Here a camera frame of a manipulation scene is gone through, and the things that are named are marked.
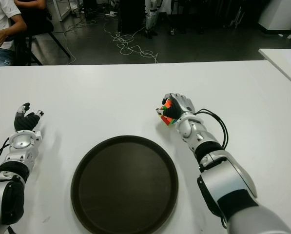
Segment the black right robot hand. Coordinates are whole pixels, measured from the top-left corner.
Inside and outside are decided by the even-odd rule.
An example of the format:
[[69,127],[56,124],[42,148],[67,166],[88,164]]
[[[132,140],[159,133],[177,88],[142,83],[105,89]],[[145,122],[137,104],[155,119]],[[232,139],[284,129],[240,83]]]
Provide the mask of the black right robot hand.
[[192,101],[184,95],[168,93],[164,96],[162,105],[165,105],[168,100],[171,102],[171,106],[167,109],[156,108],[158,114],[173,119],[180,119],[185,113],[195,112]]

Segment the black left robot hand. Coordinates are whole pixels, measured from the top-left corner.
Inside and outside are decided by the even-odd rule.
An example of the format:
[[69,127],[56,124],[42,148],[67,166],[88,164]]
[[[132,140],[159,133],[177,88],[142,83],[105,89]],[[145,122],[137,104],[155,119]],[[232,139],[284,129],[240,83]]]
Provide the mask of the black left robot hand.
[[44,115],[42,110],[38,110],[36,113],[31,112],[29,114],[25,114],[30,109],[30,103],[25,103],[21,105],[14,119],[14,129],[15,132],[28,130],[32,131],[38,124],[40,118]]

